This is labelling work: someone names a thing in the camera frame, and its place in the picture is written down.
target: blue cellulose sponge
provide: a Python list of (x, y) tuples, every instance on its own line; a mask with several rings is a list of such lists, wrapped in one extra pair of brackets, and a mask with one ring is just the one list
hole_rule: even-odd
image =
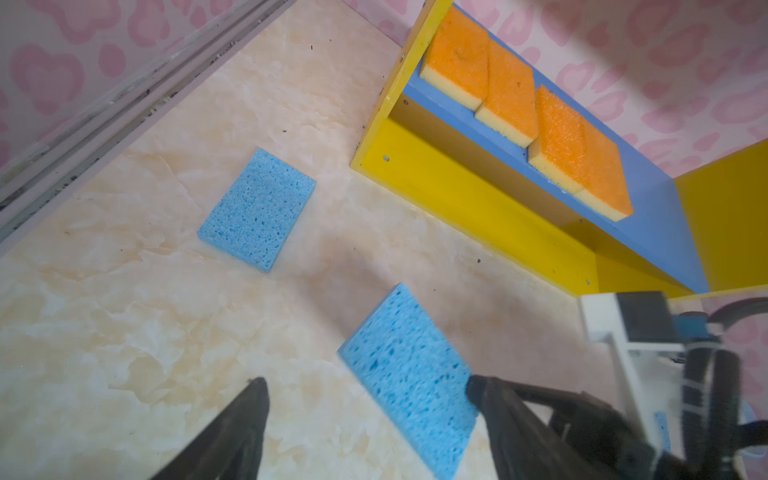
[(477, 409), (471, 372), (400, 283), (341, 346), (339, 356), (439, 480), (456, 473)]
[(314, 180), (259, 150), (197, 235), (269, 273), (314, 189)]

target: marble tabletop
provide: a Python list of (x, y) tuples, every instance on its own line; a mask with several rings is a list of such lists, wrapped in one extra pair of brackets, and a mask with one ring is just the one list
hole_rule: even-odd
[[(574, 298), (349, 168), (398, 55), (299, 0), (0, 258), (0, 477), (148, 478), (263, 376), (260, 478), (430, 478), (336, 355), (399, 282), (473, 371), (617, 404)], [(317, 181), (269, 274), (196, 235), (258, 148)]]

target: beige marble surface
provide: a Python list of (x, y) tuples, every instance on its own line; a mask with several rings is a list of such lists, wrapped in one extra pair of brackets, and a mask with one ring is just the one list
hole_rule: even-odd
[[(574, 299), (349, 168), (398, 54), (299, 0), (0, 259), (0, 478), (147, 478), (255, 376), (260, 478), (430, 478), (336, 356), (401, 281), (476, 372), (616, 402)], [(196, 236), (259, 147), (317, 180), (268, 275)]]

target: orange sponge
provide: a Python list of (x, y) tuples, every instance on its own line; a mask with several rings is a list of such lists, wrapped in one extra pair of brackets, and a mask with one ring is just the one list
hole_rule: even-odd
[(583, 121), (589, 175), (576, 198), (600, 215), (618, 222), (634, 212), (616, 144)]
[(488, 32), (456, 7), (432, 39), (419, 76), (472, 111), (488, 94)]
[(488, 47), (488, 96), (475, 118), (526, 148), (538, 136), (533, 70), (492, 41)]
[(543, 85), (536, 90), (538, 137), (528, 147), (528, 163), (572, 194), (589, 175), (581, 116)]

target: blue shelf board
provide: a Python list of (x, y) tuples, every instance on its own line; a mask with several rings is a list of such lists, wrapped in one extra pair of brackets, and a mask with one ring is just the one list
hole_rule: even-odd
[[(493, 34), (491, 40), (517, 55)], [(475, 112), (451, 100), (422, 80), (419, 77), (421, 63), (416, 67), (402, 93), (678, 282), (695, 293), (709, 292), (707, 278), (690, 234), (674, 180), (554, 82), (532, 65), (531, 67), (536, 88), (544, 85), (616, 143), (621, 154), (634, 214), (622, 221), (613, 222), (550, 182), (528, 163), (528, 152), (524, 148), (518, 147), (476, 120)]]

